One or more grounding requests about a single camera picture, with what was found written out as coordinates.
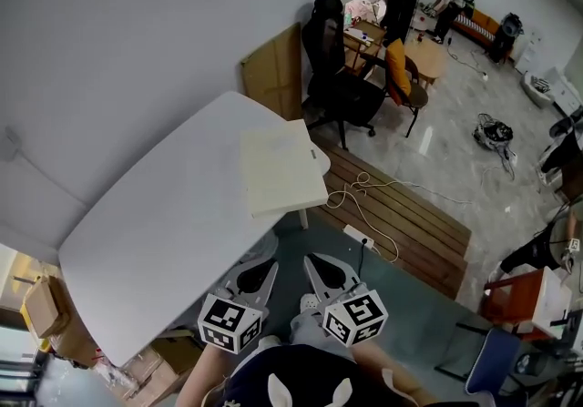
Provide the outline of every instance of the electrical outlet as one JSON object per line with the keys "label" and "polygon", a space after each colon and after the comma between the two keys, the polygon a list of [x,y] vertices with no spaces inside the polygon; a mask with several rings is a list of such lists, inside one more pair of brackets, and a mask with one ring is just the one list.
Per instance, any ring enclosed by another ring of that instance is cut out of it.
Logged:
{"label": "electrical outlet", "polygon": [[352,237],[354,240],[357,240],[360,243],[363,243],[363,240],[366,239],[364,246],[367,249],[371,249],[374,245],[374,240],[368,236],[365,236],[360,230],[353,228],[350,224],[347,224],[344,228],[344,234]]}

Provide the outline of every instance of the fiducial marker cube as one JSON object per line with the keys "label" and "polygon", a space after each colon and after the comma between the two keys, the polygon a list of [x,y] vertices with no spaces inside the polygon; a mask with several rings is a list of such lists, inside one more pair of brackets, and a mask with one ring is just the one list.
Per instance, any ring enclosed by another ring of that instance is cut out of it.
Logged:
{"label": "fiducial marker cube", "polygon": [[200,337],[224,351],[240,353],[261,334],[262,314],[209,294],[199,315]]}
{"label": "fiducial marker cube", "polygon": [[324,329],[346,347],[378,336],[389,317],[376,290],[326,307]]}

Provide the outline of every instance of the wooden pallet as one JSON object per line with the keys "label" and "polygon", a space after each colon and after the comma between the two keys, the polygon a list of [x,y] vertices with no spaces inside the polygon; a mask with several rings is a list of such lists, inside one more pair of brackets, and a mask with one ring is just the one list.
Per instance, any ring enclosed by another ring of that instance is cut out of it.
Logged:
{"label": "wooden pallet", "polygon": [[[368,172],[373,184],[393,180],[325,138],[312,139],[332,162],[330,171],[324,176],[329,192],[352,184],[361,172]],[[467,266],[464,255],[472,234],[470,229],[401,184],[368,188],[366,196],[353,188],[348,191],[358,198],[367,220],[397,243],[399,259],[394,265],[454,299]],[[331,204],[337,204],[341,198],[341,195],[332,197]],[[393,243],[368,227],[350,197],[340,208],[329,209],[324,205],[311,211],[337,229],[342,230],[347,224],[354,226],[374,240],[384,258],[395,258]]]}

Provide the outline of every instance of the cardboard box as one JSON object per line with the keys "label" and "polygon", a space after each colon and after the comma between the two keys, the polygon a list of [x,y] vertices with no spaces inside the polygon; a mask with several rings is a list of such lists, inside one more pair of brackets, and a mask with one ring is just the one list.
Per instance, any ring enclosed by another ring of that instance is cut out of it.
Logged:
{"label": "cardboard box", "polygon": [[58,334],[48,336],[48,340],[61,357],[91,368],[97,363],[97,344],[76,311],[69,317],[66,327]]}
{"label": "cardboard box", "polygon": [[285,120],[302,118],[302,43],[294,24],[241,61],[245,95]]}
{"label": "cardboard box", "polygon": [[79,317],[65,282],[43,277],[26,294],[26,311],[37,337],[47,338],[61,357],[87,367],[97,363],[97,345]]}
{"label": "cardboard box", "polygon": [[187,380],[201,354],[190,338],[156,339],[122,368],[101,360],[93,370],[127,407],[150,407]]}
{"label": "cardboard box", "polygon": [[62,292],[52,276],[42,277],[35,283],[26,294],[25,306],[38,339],[54,334],[68,322]]}

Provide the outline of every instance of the boxes on floor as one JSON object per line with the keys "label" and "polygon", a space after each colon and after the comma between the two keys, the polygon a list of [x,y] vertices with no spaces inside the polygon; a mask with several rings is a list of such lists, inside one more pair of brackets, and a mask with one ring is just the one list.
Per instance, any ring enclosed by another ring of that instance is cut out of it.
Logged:
{"label": "boxes on floor", "polygon": [[121,368],[103,358],[93,370],[127,407],[150,407],[187,380],[201,354],[190,338],[156,339]]}
{"label": "boxes on floor", "polygon": [[97,345],[75,310],[65,282],[55,276],[41,277],[26,294],[24,306],[31,322],[28,329],[39,339],[48,339],[59,356],[87,367],[96,364]]}

